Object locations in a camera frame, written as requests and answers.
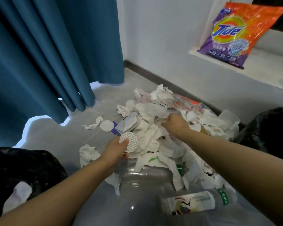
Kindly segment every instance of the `black garbage bag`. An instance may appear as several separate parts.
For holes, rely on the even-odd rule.
[[[233,142],[283,159],[283,107],[257,115]]]
[[[32,188],[30,200],[67,178],[59,161],[48,151],[0,147],[0,216],[5,201],[21,181]]]

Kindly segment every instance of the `tide logo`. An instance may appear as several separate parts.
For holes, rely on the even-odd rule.
[[[218,43],[228,43],[238,38],[244,29],[245,23],[240,17],[226,17],[215,24],[212,38]]]

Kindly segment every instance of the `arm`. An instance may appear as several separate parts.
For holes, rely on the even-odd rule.
[[[282,159],[191,130],[177,114],[170,114],[162,126],[189,145],[265,216],[283,225]]]
[[[103,154],[69,178],[0,217],[0,226],[67,225],[94,190],[114,171],[124,155],[128,140],[112,140]]]

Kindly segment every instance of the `laundry detergent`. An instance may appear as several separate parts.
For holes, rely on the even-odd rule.
[[[198,52],[244,68],[251,49],[283,14],[283,7],[227,2]]]

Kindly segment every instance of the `window sill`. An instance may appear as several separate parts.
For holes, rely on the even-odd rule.
[[[189,54],[283,90],[283,86],[279,82],[279,79],[283,79],[283,56],[253,48],[244,63],[244,70],[242,70],[211,56],[203,55],[197,52],[198,49],[191,49]]]

